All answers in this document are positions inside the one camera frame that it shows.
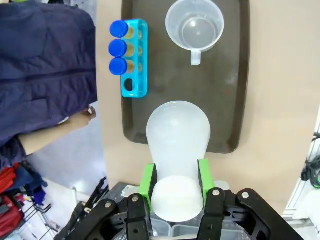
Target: jacket sleeve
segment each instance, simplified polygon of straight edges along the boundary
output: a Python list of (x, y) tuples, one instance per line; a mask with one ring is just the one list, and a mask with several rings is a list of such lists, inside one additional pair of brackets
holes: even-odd
[(14, 136), (0, 147), (0, 172), (5, 167), (13, 167), (26, 157), (26, 151), (18, 139)]

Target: jug handle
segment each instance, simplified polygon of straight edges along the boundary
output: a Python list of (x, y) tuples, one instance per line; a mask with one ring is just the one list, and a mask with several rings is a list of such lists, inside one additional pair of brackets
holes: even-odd
[(191, 65), (199, 66), (201, 63), (201, 51), (191, 50)]

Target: hand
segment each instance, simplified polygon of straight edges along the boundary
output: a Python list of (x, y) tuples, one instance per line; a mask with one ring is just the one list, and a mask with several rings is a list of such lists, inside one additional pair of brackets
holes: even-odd
[(79, 112), (67, 120), (67, 123), (71, 125), (72, 130), (77, 130), (86, 127), (92, 119), (95, 119), (97, 112), (94, 107), (90, 107), (92, 113), (89, 112), (89, 108), (82, 112)]

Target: frosted plastic cup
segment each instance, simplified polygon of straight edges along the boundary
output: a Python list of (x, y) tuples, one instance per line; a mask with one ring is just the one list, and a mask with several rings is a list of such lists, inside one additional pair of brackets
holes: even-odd
[(201, 63), (201, 52), (210, 50), (225, 28), (221, 10), (211, 0), (178, 0), (165, 18), (169, 37), (191, 51), (191, 65)]
[(152, 113), (146, 136), (157, 169), (151, 207), (158, 217), (179, 223), (203, 209), (198, 159), (205, 157), (210, 133), (206, 114), (192, 103), (172, 101)]

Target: person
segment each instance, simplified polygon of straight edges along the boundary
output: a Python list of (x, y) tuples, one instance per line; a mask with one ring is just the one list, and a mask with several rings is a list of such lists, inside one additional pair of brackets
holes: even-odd
[(87, 126), (97, 100), (96, 27), (87, 12), (0, 4), (0, 171)]
[(89, 122), (96, 117), (96, 110), (92, 106), (69, 117), (68, 120), (58, 124), (57, 126), (37, 130), (29, 134), (18, 135), (18, 139), (24, 148), (25, 154), (28, 156), (72, 131), (86, 127)]

